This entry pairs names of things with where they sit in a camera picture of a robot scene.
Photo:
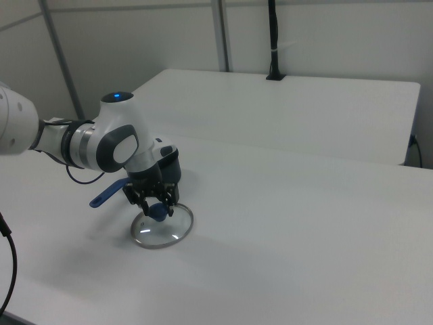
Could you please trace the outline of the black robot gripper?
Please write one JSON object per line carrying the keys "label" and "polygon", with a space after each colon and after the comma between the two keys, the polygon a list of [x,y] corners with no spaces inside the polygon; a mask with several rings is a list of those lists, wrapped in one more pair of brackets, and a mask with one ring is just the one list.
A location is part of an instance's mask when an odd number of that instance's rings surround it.
{"label": "black robot gripper", "polygon": [[158,200],[166,207],[169,217],[173,216],[174,206],[179,201],[177,183],[161,183],[162,174],[158,163],[153,164],[144,171],[127,171],[132,184],[126,184],[122,191],[132,205],[137,205],[144,215],[149,215],[149,204],[146,201],[148,192],[158,185]]}

